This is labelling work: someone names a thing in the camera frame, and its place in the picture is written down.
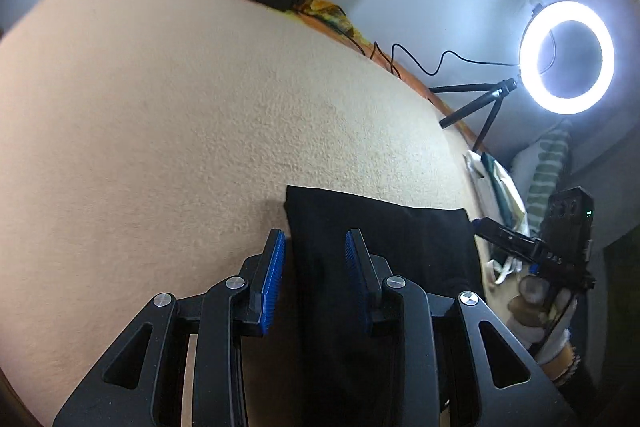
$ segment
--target black garment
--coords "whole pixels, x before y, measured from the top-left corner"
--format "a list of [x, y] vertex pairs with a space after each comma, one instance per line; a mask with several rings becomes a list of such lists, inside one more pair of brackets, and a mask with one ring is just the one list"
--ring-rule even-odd
[[388, 410], [388, 339], [362, 332], [344, 261], [344, 237], [362, 231], [370, 253], [428, 293], [484, 298], [464, 210], [408, 208], [319, 188], [287, 187], [300, 298], [305, 426], [382, 425]]

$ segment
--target silver screw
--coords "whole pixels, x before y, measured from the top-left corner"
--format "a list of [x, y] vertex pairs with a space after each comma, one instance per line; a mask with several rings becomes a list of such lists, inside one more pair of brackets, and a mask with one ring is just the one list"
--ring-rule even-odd
[[226, 287], [230, 290], [237, 290], [238, 288], [244, 286], [244, 279], [236, 275], [234, 277], [229, 277], [229, 279], [226, 280], [225, 284]]
[[403, 288], [405, 284], [406, 281], [398, 275], [392, 275], [386, 279], [386, 285], [390, 288]]
[[467, 306], [475, 306], [480, 301], [480, 298], [473, 292], [462, 292], [460, 294], [460, 302]]
[[162, 308], [162, 306], [167, 306], [171, 302], [171, 295], [168, 293], [159, 293], [154, 297], [154, 304], [158, 306], [158, 308]]

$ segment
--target hand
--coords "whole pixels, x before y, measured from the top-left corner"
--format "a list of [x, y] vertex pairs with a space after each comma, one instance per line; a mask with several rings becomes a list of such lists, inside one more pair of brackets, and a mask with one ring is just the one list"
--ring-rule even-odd
[[[520, 295], [517, 295], [508, 304], [511, 317], [507, 320], [507, 327], [520, 343], [529, 349], [531, 344], [539, 342], [545, 336], [545, 326], [549, 320], [553, 320], [555, 314], [561, 313], [571, 298], [568, 289], [562, 289], [552, 311], [551, 318], [543, 310], [543, 303], [549, 291], [549, 283], [534, 275], [527, 275], [520, 281]], [[551, 362], [558, 357], [569, 342], [569, 324], [574, 316], [577, 301], [574, 298], [569, 304], [558, 325], [547, 339], [545, 345], [536, 355], [536, 362], [540, 365]]]

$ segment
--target black tripod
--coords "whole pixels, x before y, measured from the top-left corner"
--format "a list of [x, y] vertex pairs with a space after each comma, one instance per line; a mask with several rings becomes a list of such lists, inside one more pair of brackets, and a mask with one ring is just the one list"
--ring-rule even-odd
[[516, 87], [518, 87], [518, 81], [515, 78], [509, 78], [496, 84], [463, 84], [461, 86], [431, 87], [430, 89], [433, 93], [486, 91], [484, 95], [476, 98], [473, 102], [469, 102], [464, 107], [461, 107], [459, 110], [454, 111], [449, 116], [440, 120], [440, 127], [443, 129], [466, 118], [478, 109], [482, 109], [485, 105], [495, 102], [494, 107], [491, 108], [491, 112], [482, 126], [478, 139], [476, 139], [474, 143], [472, 151], [475, 152], [482, 143], [482, 140], [484, 140], [487, 131], [489, 131], [489, 127], [494, 123], [495, 117], [498, 115], [498, 111], [500, 111], [500, 107], [502, 106], [502, 100]]

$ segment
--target ring light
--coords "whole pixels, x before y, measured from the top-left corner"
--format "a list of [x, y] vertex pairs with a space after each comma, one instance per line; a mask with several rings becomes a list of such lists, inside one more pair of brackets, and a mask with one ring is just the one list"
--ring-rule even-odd
[[[552, 95], [538, 72], [540, 47], [548, 33], [567, 21], [581, 22], [589, 28], [600, 43], [602, 65], [596, 83], [587, 92], [575, 98], [560, 98]], [[561, 1], [546, 6], [532, 19], [520, 45], [520, 75], [533, 99], [545, 109], [559, 114], [575, 114], [590, 108], [605, 94], [614, 69], [614, 51], [607, 27], [598, 15], [584, 4]]]

